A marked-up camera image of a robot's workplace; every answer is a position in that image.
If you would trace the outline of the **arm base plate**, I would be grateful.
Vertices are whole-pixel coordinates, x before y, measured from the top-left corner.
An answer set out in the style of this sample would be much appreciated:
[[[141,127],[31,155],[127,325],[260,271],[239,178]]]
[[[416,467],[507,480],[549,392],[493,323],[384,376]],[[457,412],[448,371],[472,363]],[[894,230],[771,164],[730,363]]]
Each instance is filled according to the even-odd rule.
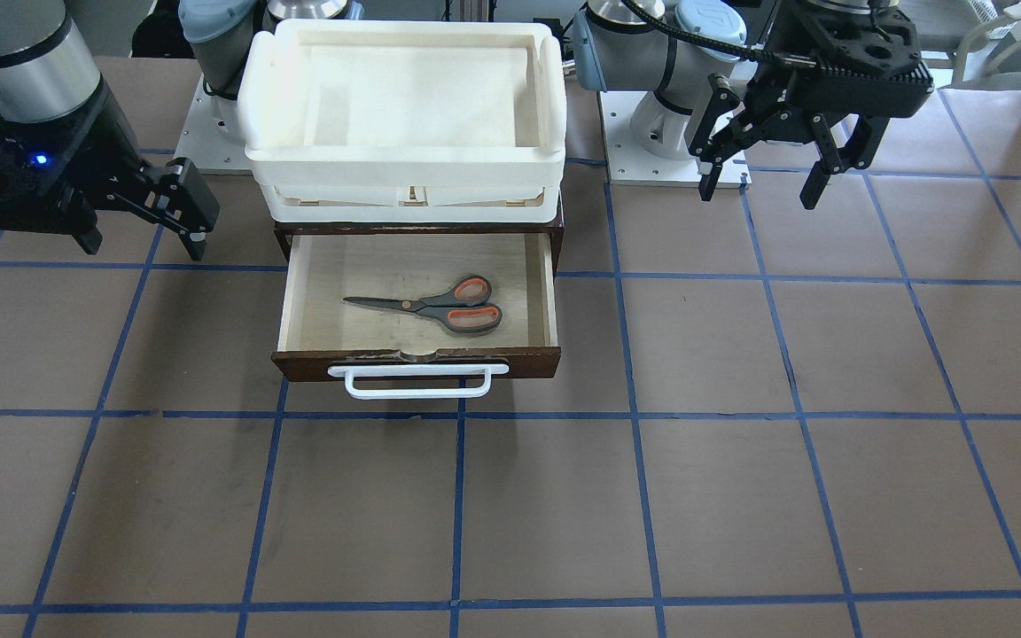
[[[238,102],[211,96],[199,77],[175,156],[193,161],[201,174],[251,176],[238,119]]]
[[[698,186],[701,171],[683,137],[688,114],[673,112],[652,92],[607,90],[598,96],[613,183]]]

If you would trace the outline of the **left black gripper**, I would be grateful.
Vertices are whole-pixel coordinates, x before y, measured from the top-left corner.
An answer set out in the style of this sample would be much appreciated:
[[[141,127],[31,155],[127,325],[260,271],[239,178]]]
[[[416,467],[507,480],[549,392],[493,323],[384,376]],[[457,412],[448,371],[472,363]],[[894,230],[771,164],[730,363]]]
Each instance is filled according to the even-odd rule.
[[[689,122],[704,201],[725,163],[755,143],[814,143],[820,158],[799,191],[803,207],[814,210],[830,178],[867,169],[891,118],[913,116],[933,90],[916,24],[902,9],[779,9],[763,49],[817,66],[761,62],[745,96],[726,75],[706,77],[709,100]],[[860,117],[838,148],[830,124],[850,114]]]

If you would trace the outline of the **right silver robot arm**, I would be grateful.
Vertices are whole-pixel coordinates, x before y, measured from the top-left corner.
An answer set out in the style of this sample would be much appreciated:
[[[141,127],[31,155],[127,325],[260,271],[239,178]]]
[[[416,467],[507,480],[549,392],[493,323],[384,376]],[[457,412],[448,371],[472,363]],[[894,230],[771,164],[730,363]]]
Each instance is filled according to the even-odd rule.
[[[190,159],[142,157],[61,1],[0,1],[0,230],[70,236],[94,254],[100,210],[158,223],[201,260],[220,206]]]

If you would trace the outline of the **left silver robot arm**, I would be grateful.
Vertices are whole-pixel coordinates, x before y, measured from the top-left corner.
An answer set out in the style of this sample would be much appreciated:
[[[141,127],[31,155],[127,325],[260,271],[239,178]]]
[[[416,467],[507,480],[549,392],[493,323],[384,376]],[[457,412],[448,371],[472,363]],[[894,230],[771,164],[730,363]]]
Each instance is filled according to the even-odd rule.
[[[572,41],[584,89],[642,92],[636,141],[696,162],[702,199],[755,144],[810,143],[819,159],[799,201],[814,209],[831,177],[867,169],[890,121],[933,90],[895,1],[781,1],[760,48],[724,1],[590,1]]]

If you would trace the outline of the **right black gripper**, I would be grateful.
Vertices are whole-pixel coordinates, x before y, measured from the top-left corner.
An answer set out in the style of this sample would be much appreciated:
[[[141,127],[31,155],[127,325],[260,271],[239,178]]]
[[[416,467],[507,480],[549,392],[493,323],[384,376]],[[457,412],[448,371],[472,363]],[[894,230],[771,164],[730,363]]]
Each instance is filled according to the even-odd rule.
[[[157,223],[201,261],[222,207],[191,159],[153,167],[142,157],[105,80],[51,121],[9,122],[0,113],[0,230],[72,236],[96,255],[98,210]]]

